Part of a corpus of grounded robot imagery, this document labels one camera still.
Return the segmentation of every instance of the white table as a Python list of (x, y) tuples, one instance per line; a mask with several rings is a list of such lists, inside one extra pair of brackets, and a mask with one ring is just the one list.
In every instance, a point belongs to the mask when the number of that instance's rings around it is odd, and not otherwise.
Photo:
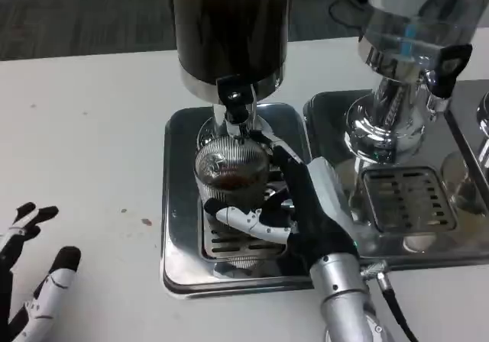
[[(489, 29), (478, 31), (463, 79), (489, 79), (484, 40)], [(354, 38), (289, 51), (286, 81), (269, 102), (302, 111), (318, 92), (365, 89), (374, 79)], [(204, 104), (182, 86), (176, 52), (0, 63), (0, 93), (0, 229), (27, 201), (60, 208), (15, 267), (13, 309), (63, 245), (83, 252), (50, 341), (321, 340), (313, 290), (184, 301), (161, 285), (164, 127), (175, 111)], [(487, 340), (488, 266), (394, 273), (392, 281), (420, 341)], [(383, 321), (405, 341), (372, 290)]]

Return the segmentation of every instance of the gray carpet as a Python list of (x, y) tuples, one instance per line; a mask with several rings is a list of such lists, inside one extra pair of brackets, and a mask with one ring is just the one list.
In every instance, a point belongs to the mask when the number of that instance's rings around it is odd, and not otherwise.
[[(335, 0), (293, 0), (290, 40), (357, 35)], [(170, 0), (0, 0), (0, 60), (175, 49)], [(346, 24), (359, 20), (347, 2)]]

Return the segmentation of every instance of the drip tray grate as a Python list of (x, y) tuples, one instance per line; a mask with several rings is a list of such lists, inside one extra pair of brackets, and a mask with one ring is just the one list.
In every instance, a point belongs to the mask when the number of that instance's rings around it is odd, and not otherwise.
[(362, 179), (380, 231), (411, 234), (455, 228), (455, 216), (433, 169), (366, 169)]
[(203, 256), (212, 260), (256, 262), (280, 256), (284, 245), (274, 244), (251, 237), (217, 221), (200, 207), (201, 239)]

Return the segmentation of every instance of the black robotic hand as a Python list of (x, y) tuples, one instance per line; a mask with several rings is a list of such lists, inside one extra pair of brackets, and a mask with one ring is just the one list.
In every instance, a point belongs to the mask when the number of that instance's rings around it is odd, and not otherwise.
[(9, 321), (13, 274), (11, 268), (21, 256), (24, 243), (40, 233), (39, 224), (58, 214), (57, 207), (40, 208), (26, 203), (17, 209), (13, 225), (0, 239), (0, 340), (42, 340), (53, 323), (54, 312), (63, 293), (70, 287), (78, 269), (81, 253), (76, 247), (64, 247), (58, 253), (47, 276), (35, 289), (33, 298)]

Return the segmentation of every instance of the drip tray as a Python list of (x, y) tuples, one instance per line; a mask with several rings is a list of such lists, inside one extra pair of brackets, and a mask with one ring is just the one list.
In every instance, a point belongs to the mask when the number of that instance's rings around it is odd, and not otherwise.
[(363, 183), (379, 231), (415, 234), (455, 229), (455, 216), (433, 169), (366, 169)]
[[(302, 119), (285, 104), (257, 113), (301, 158), (310, 161)], [(284, 246), (254, 239), (203, 214), (193, 166), (196, 141), (211, 108), (178, 111), (168, 122), (164, 153), (161, 279), (187, 298), (311, 287), (303, 264)]]
[[(457, 84), (454, 103), (474, 96), (471, 86)], [(367, 93), (324, 92), (304, 107), (313, 157), (323, 156), (333, 165), (348, 198), (361, 261), (386, 260), (392, 269), (486, 263), (486, 214), (471, 213), (453, 200), (455, 178), (466, 174), (463, 160), (449, 160), (459, 153), (456, 140), (464, 140), (457, 136), (454, 123), (440, 117), (427, 124), (423, 144), (406, 162), (395, 166), (362, 162), (345, 143), (345, 114)], [(447, 162), (452, 163), (449, 169)]]
[(210, 218), (202, 209), (202, 255), (210, 260), (270, 260), (285, 252), (285, 246), (251, 237)]

